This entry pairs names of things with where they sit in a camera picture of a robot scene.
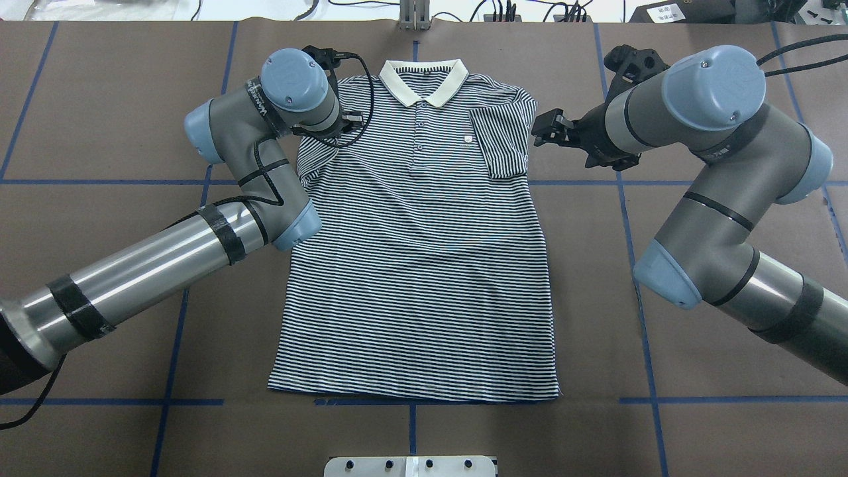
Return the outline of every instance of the white collar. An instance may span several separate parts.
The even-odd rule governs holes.
[[[444,82],[430,96],[424,98],[429,104],[441,108],[460,90],[462,83],[468,77],[468,70],[462,64],[461,59],[449,59],[448,61],[431,61],[421,63],[417,61],[392,61],[389,60],[380,71],[380,79],[382,84],[386,85],[388,91],[394,96],[403,106],[409,108],[411,105],[422,101],[418,93],[412,91],[412,88],[404,83],[404,80],[398,76],[398,68],[413,68],[415,70],[426,71],[433,68],[443,68],[448,66],[450,73],[444,79]]]

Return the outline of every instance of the gray robot arm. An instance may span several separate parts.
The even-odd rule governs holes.
[[[765,77],[742,48],[710,48],[669,68],[652,50],[622,46],[605,64],[617,72],[606,102],[579,121],[559,109],[540,116],[536,145],[578,147],[587,167],[620,171],[641,152],[682,143],[705,163],[636,279],[684,309],[706,301],[848,384],[848,302],[745,242],[771,204],[822,186],[830,149],[763,103]]]
[[[338,137],[360,126],[341,111],[324,71],[350,57],[314,47],[277,51],[244,88],[189,114],[190,141],[208,162],[229,167],[243,195],[206,205],[23,300],[0,300],[0,394],[263,245],[287,250],[318,232],[321,220],[274,139],[292,132]]]

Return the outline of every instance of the striped shirt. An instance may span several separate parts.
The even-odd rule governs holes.
[[[292,251],[268,387],[556,398],[547,255],[527,185],[536,101],[459,60],[390,61],[374,82],[357,143],[300,145],[324,226]],[[338,89],[345,109],[368,111],[365,76]]]

